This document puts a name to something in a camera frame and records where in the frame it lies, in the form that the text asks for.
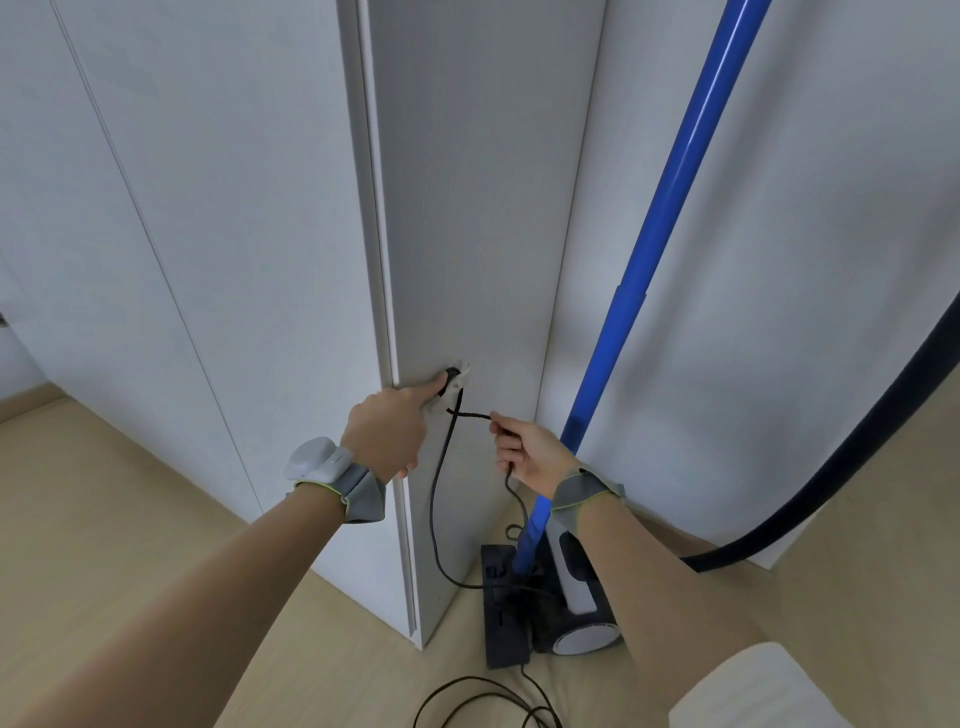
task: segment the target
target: wooden floor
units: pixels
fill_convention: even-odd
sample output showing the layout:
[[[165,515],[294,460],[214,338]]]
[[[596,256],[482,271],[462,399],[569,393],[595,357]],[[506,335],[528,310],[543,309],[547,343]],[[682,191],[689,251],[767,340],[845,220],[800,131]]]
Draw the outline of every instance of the wooden floor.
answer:
[[[0,725],[241,523],[72,400],[0,424]],[[705,575],[740,598],[858,726],[960,725],[960,376],[806,530],[773,573]],[[310,573],[223,726],[409,726],[483,670],[480,596],[424,652]],[[535,659],[572,728],[665,724],[620,647]],[[518,673],[495,675],[534,697]],[[439,726],[465,686],[421,719]],[[479,701],[453,726],[518,726]]]

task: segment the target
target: gray wrist strap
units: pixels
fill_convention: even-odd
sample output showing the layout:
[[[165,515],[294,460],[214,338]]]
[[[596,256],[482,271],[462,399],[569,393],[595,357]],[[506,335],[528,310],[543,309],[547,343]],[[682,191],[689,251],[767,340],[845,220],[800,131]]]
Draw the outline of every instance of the gray wrist strap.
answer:
[[[301,480],[300,483],[322,485],[338,494],[340,501],[347,507],[346,523],[383,521],[387,486],[362,465],[352,463],[333,483],[321,483],[316,480]]]
[[[623,486],[619,483],[604,480],[586,468],[577,468],[557,486],[557,491],[553,495],[551,514],[561,526],[576,536],[581,506],[601,493],[613,493],[621,498],[624,497]]]

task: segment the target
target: black vacuum hose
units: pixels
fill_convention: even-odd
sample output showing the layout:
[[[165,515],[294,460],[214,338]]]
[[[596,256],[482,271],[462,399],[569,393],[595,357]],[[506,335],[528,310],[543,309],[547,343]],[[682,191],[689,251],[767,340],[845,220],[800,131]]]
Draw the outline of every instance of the black vacuum hose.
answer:
[[[887,391],[813,477],[773,516],[713,551],[687,556],[694,571],[749,559],[816,513],[909,420],[960,362],[960,294]]]

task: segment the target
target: blue pipe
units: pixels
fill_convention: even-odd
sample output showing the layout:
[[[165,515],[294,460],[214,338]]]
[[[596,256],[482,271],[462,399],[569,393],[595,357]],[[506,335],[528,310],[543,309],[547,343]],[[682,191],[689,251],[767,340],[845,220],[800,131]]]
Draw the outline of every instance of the blue pipe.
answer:
[[[613,292],[600,338],[560,437],[571,452],[575,453],[583,442],[770,2],[728,0],[723,11],[704,68],[686,107],[684,121],[677,132],[657,191],[627,263],[627,270]],[[530,521],[516,545],[513,562],[515,573],[527,573],[530,570],[537,543],[549,518],[550,500],[538,497]]]

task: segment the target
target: black cable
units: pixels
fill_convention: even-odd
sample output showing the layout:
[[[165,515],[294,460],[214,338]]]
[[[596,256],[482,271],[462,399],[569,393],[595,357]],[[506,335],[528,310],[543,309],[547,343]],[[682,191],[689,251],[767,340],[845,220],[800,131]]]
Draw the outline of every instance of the black cable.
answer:
[[[441,728],[445,728],[449,724],[450,720],[454,716],[456,716],[461,710],[463,710],[467,705],[483,697],[499,697],[504,700],[509,700],[514,705],[518,706],[519,708],[522,708],[526,712],[526,716],[523,719],[523,724],[521,728],[526,728],[527,723],[530,721],[531,718],[537,722],[538,728],[551,728],[551,726],[547,725],[547,723],[544,722],[537,715],[537,713],[539,713],[540,711],[546,711],[553,717],[553,720],[554,720],[553,728],[564,728],[563,723],[560,721],[560,718],[557,716],[556,712],[553,710],[553,705],[550,704],[550,700],[549,698],[547,698],[546,692],[543,690],[543,688],[540,687],[540,684],[536,680],[534,680],[532,677],[530,677],[530,675],[528,675],[523,670],[523,668],[520,669],[520,672],[527,680],[529,680],[534,684],[534,686],[540,692],[540,695],[542,695],[543,699],[546,700],[546,703],[547,703],[546,705],[539,705],[534,707],[530,703],[528,703],[526,700],[524,700],[523,697],[519,695],[516,691],[511,690],[503,683],[499,683],[496,680],[491,680],[489,677],[479,677],[477,675],[464,675],[463,677],[458,677],[454,680],[450,680],[449,682],[443,683],[436,690],[434,690],[433,692],[431,692],[429,695],[426,696],[426,699],[422,703],[420,703],[420,709],[417,710],[417,714],[414,716],[413,728],[417,728],[417,722],[420,720],[420,715],[423,713],[423,710],[426,708],[426,706],[430,703],[431,700],[433,700],[441,692],[448,690],[449,688],[452,688],[454,685],[457,685],[458,683],[462,683],[466,680],[477,680],[481,683],[487,683],[488,685],[495,685],[504,692],[488,691],[488,692],[481,692],[476,695],[471,695],[466,700],[457,704],[457,706],[446,717],[446,720],[443,722],[443,724],[441,724]]]
[[[453,429],[454,427],[456,427],[457,420],[461,417],[469,417],[477,420],[490,419],[490,415],[484,415],[479,412],[461,412],[460,405],[463,403],[463,399],[464,399],[464,390],[461,389],[460,393],[457,395],[457,403],[454,406],[454,408],[446,410],[450,414],[450,425],[446,430],[446,437],[444,438],[444,446],[440,451],[440,458],[437,461],[437,469],[433,473],[433,481],[430,483],[430,511],[429,511],[428,522],[430,525],[430,542],[433,545],[433,557],[434,557],[434,561],[437,564],[437,569],[440,571],[440,573],[444,576],[444,578],[447,581],[449,581],[451,584],[454,584],[461,589],[482,590],[486,588],[483,584],[465,584],[462,581],[457,581],[444,570],[443,565],[440,563],[440,548],[437,546],[437,533],[436,533],[436,530],[434,529],[434,523],[433,523],[433,510],[434,510],[434,501],[436,500],[436,495],[437,495],[437,483],[440,481],[440,472],[444,466],[444,460],[446,459],[446,451],[450,447],[450,440],[453,438]],[[521,498],[519,493],[517,493],[513,488],[510,487],[510,476],[513,473],[513,470],[514,470],[514,466],[513,466],[513,463],[511,463],[508,466],[507,474],[503,479],[503,487],[506,488],[507,492],[510,493],[510,495],[516,499],[516,502],[520,504],[520,511],[523,513],[523,525],[520,525],[519,523],[511,523],[510,525],[508,525],[504,532],[508,539],[511,539],[510,531],[512,528],[519,528],[522,530],[523,528],[526,527],[527,521],[530,518],[527,512],[526,503],[523,502],[523,498]],[[522,590],[524,592],[533,592],[535,594],[547,595],[552,598],[557,598],[556,595],[550,592],[546,592],[542,589],[534,589],[533,587],[527,587],[519,584],[513,585],[512,588]],[[536,680],[534,680],[532,677],[530,677],[530,675],[526,673],[526,670],[524,670],[523,666],[521,666],[520,668],[520,674],[523,675],[523,677],[529,680],[531,683],[533,683],[534,687],[537,688],[537,691],[540,693],[540,696],[546,702],[546,705],[540,705],[540,706],[534,707],[530,705],[530,703],[528,703],[526,700],[524,700],[519,694],[512,691],[510,688],[503,685],[502,683],[498,683],[497,681],[491,680],[490,678],[486,678],[486,677],[478,677],[476,675],[465,675],[464,677],[458,677],[455,680],[450,680],[449,682],[444,683],[443,685],[439,686],[436,690],[434,690],[433,692],[431,692],[429,695],[426,696],[426,699],[420,704],[420,709],[417,710],[417,715],[414,717],[414,728],[417,728],[417,721],[420,720],[420,714],[423,713],[423,709],[426,708],[427,704],[431,700],[433,700],[433,698],[435,698],[437,695],[447,690],[448,688],[451,688],[454,685],[457,685],[458,683],[462,683],[465,680],[478,680],[483,683],[495,685],[504,692],[488,691],[488,692],[481,692],[477,695],[472,695],[471,697],[467,698],[466,700],[458,704],[453,709],[450,715],[446,717],[446,720],[441,725],[441,728],[446,728],[450,720],[452,720],[454,716],[456,716],[467,705],[485,697],[499,697],[504,700],[509,700],[514,705],[518,706],[519,708],[522,708],[526,712],[526,716],[523,719],[523,724],[521,728],[526,728],[527,724],[530,722],[531,719],[533,719],[536,722],[538,728],[551,728],[549,725],[547,725],[546,722],[544,722],[540,718],[540,716],[537,715],[537,713],[539,712],[547,712],[551,715],[554,723],[553,728],[564,728],[564,725],[561,722],[560,717],[557,715],[556,711],[554,711],[553,709],[553,705],[550,702],[550,698],[548,698],[546,695],[546,691],[540,687],[540,684]]]
[[[530,677],[530,675],[527,674],[526,667],[527,667],[527,666],[525,666],[525,665],[521,665],[521,666],[520,666],[520,674],[523,675],[523,677],[525,677],[527,680],[529,680],[531,683],[534,684],[534,687],[537,689],[537,692],[540,693],[540,697],[543,698],[543,702],[546,703],[546,705],[541,705],[539,708],[537,708],[536,710],[532,711],[532,712],[530,713],[530,715],[528,715],[528,716],[526,717],[526,719],[523,721],[523,725],[520,726],[520,728],[526,728],[527,720],[529,720],[529,719],[531,718],[531,716],[536,717],[535,713],[536,713],[537,711],[542,711],[542,710],[544,710],[544,709],[550,712],[550,715],[553,717],[554,725],[556,725],[557,728],[564,728],[564,724],[561,722],[560,716],[558,716],[558,715],[557,715],[557,712],[553,709],[553,703],[551,703],[551,702],[550,702],[550,698],[548,698],[548,697],[546,696],[546,691],[545,691],[543,688],[540,687],[540,683],[538,683],[536,680],[534,680],[532,677]]]
[[[430,526],[430,543],[433,545],[433,560],[436,562],[437,569],[443,575],[444,579],[446,579],[451,584],[457,587],[460,587],[461,589],[474,589],[474,590],[503,589],[504,587],[493,587],[493,586],[488,587],[483,584],[467,584],[463,581],[458,581],[457,579],[454,579],[452,576],[450,576],[450,574],[448,574],[444,569],[443,564],[440,563],[440,548],[437,546],[437,532],[433,524],[433,510],[434,510],[434,501],[436,500],[436,496],[437,496],[437,483],[440,481],[440,471],[444,467],[444,460],[446,459],[446,451],[447,449],[449,449],[450,440],[453,438],[453,429],[454,427],[456,427],[457,419],[460,417],[474,417],[479,420],[488,420],[490,418],[489,415],[481,415],[476,412],[462,413],[460,411],[460,405],[463,402],[463,399],[464,399],[464,390],[461,389],[460,393],[457,395],[457,403],[454,406],[454,408],[447,409],[447,412],[449,412],[451,415],[450,425],[446,429],[444,446],[440,450],[440,459],[437,461],[437,469],[433,472],[433,481],[430,483],[430,510],[429,510],[427,520]],[[503,485],[510,492],[510,494],[514,498],[516,498],[516,500],[520,503],[520,507],[523,509],[523,522],[525,526],[528,519],[527,508],[526,508],[526,505],[523,503],[523,499],[519,496],[519,494],[513,488],[510,487],[510,475],[512,471],[513,471],[512,467],[507,469],[507,476],[504,478]],[[531,592],[534,594],[539,594],[541,596],[549,596],[550,598],[553,598],[553,599],[559,598],[557,595],[551,592],[547,592],[543,589],[536,589],[534,587],[528,587],[523,584],[511,584],[509,588],[517,589],[522,592]]]
[[[482,412],[461,412],[459,409],[459,406],[460,406],[460,401],[458,398],[457,399],[458,409],[454,410],[448,407],[446,409],[447,414],[456,415],[457,417],[471,417],[475,420],[491,420],[492,419],[490,415],[485,415]],[[527,527],[527,522],[530,521],[530,513],[527,511],[527,504],[524,503],[523,498],[521,498],[519,494],[513,488],[510,487],[510,475],[513,473],[513,471],[514,471],[514,464],[510,463],[510,465],[507,467],[507,476],[503,478],[503,487],[506,488],[507,493],[513,496],[514,500],[520,504],[520,512],[523,514],[523,525],[520,525],[519,523],[511,523],[504,529],[503,533],[507,537],[508,541],[516,541],[516,539],[510,535],[511,528],[519,528],[522,531],[524,528]]]

